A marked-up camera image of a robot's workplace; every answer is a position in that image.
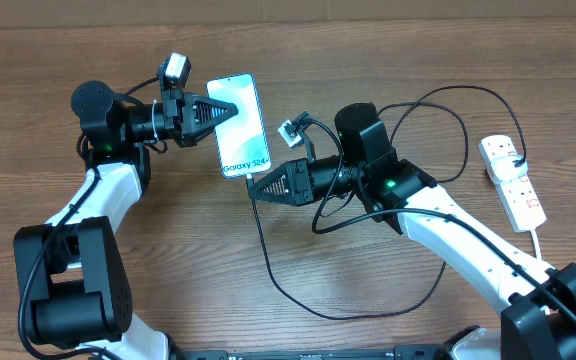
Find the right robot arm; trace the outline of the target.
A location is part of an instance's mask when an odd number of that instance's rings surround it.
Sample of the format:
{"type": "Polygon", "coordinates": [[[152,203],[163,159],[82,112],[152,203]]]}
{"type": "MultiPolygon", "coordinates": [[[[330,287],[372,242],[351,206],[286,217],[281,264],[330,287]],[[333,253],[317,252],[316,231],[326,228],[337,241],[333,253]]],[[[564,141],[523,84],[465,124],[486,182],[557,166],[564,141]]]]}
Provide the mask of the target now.
{"type": "Polygon", "coordinates": [[[306,157],[247,181],[251,200],[289,206],[324,204],[329,196],[354,193],[364,218],[437,254],[490,304],[500,330],[464,330],[433,349],[398,347],[398,359],[576,359],[576,264],[557,269],[533,257],[465,212],[429,174],[397,156],[372,103],[344,107],[329,134],[338,155],[318,159],[302,113],[280,127],[306,157]]]}

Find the Samsung Galaxy smartphone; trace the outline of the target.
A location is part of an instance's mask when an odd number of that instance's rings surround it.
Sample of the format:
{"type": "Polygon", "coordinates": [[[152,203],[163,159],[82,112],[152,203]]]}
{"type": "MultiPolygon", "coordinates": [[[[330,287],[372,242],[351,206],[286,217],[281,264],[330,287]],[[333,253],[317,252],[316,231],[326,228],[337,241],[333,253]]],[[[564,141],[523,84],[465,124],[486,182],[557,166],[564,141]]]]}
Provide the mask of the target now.
{"type": "Polygon", "coordinates": [[[271,167],[254,77],[242,73],[207,82],[211,99],[232,103],[238,113],[215,127],[222,175],[236,178],[271,167]]]}

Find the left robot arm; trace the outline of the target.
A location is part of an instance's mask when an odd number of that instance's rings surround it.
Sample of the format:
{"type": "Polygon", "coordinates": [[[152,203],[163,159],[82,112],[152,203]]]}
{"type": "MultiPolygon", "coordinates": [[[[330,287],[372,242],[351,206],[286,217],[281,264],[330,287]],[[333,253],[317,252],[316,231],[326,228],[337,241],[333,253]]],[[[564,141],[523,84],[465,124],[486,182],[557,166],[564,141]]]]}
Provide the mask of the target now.
{"type": "Polygon", "coordinates": [[[235,104],[183,90],[162,80],[159,102],[145,104],[100,81],[79,85],[71,97],[81,135],[76,151],[85,181],[45,223],[22,227],[13,239],[20,292],[17,330],[25,350],[47,358],[181,359],[166,333],[133,310],[115,234],[147,190],[150,151],[174,141],[192,147],[238,113],[235,104]]]}

